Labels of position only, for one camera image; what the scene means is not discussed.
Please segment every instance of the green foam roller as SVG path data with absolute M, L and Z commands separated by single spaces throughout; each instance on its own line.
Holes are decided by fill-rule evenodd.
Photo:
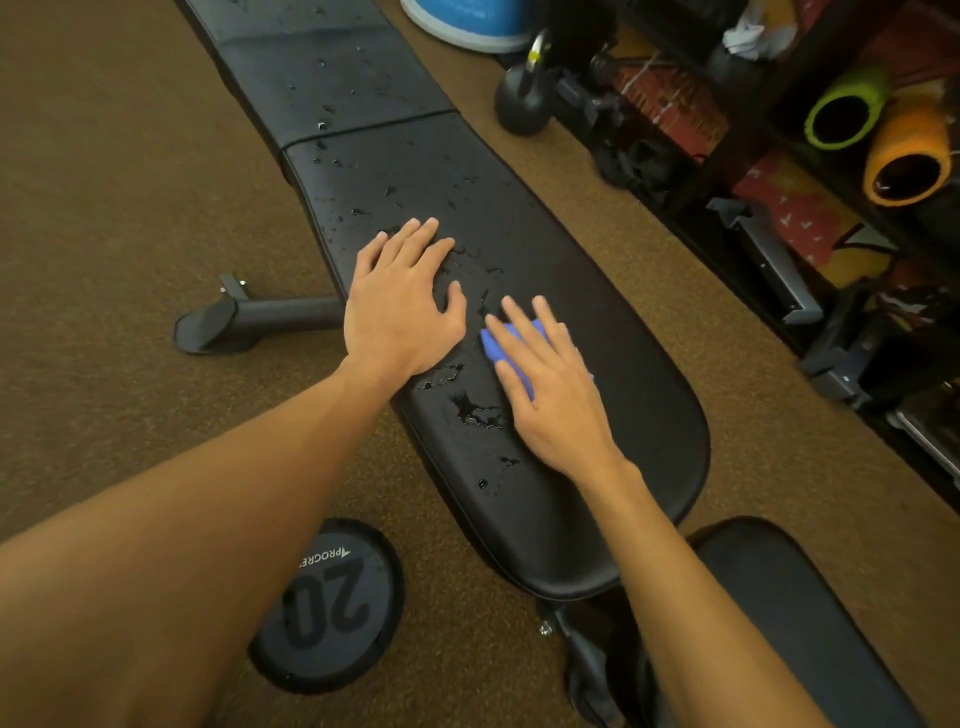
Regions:
M 882 66 L 848 71 L 820 97 L 804 124 L 806 140 L 817 149 L 843 149 L 870 133 L 891 94 Z

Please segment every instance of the black bench pad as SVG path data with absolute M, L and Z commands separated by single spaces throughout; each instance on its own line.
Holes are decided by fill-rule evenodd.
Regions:
M 923 719 L 790 536 L 767 521 L 714 526 L 694 547 L 837 728 L 920 728 Z M 658 701 L 654 725 L 675 725 Z
M 540 200 L 455 113 L 306 142 L 287 150 L 327 267 L 348 291 L 357 251 L 379 230 L 433 215 L 457 240 L 438 275 L 458 279 L 468 335 L 396 409 L 474 544 L 533 594 L 572 599 L 617 581 L 573 486 L 534 457 L 479 345 L 483 314 L 507 294 L 547 297 L 596 377 L 616 441 L 678 521 L 708 470 L 707 424 L 690 387 L 630 305 Z
M 178 4 L 275 155 L 304 139 L 454 110 L 370 0 Z
M 703 487 L 709 436 L 657 340 L 369 0 L 179 4 L 278 153 L 341 296 L 357 251 L 381 229 L 435 216 L 441 234 L 458 240 L 436 291 L 444 303 L 447 284 L 461 281 L 468 336 L 435 372 L 412 381 L 395 408 L 474 547 L 543 598 L 614 585 L 616 566 L 575 488 L 513 432 L 478 331 L 502 296 L 527 304 L 547 296 L 596 375 L 618 444 L 678 521 Z

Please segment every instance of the black weight plate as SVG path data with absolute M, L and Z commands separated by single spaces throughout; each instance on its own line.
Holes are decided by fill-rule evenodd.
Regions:
M 288 692 L 339 690 L 386 652 L 403 614 L 403 569 L 371 526 L 327 519 L 250 644 L 260 674 Z

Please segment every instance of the foam roller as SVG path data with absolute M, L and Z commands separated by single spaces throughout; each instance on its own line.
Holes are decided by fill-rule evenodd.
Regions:
M 912 205 L 943 186 L 950 166 L 947 119 L 936 99 L 901 99 L 877 127 L 863 191 L 876 205 Z
M 806 140 L 817 149 L 843 149 L 874 127 L 890 98 L 890 77 L 881 66 L 855 68 L 820 97 L 806 117 Z

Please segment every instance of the blue cloth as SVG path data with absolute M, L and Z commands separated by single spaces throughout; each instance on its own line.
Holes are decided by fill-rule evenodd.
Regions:
M 533 321 L 534 328 L 540 332 L 540 336 L 544 339 L 546 338 L 546 332 L 543 330 L 543 323 L 540 319 L 534 319 Z M 522 338 L 517 332 L 516 327 L 513 324 L 505 324 L 507 330 L 513 334 L 516 338 Z M 493 334 L 490 333 L 490 330 L 487 328 L 480 329 L 480 340 L 483 342 L 483 351 L 487 355 L 487 358 L 495 365 L 496 362 L 503 359 L 510 366 L 514 368 L 516 374 L 520 377 L 520 381 L 523 382 L 523 387 L 527 390 L 527 396 L 530 398 L 530 401 L 533 401 L 534 398 L 534 387 L 530 383 L 530 379 L 527 378 L 527 375 L 524 374 L 520 368 L 515 364 L 513 359 L 511 359 L 507 354 L 500 349 L 500 345 L 496 343 L 496 339 L 493 338 Z

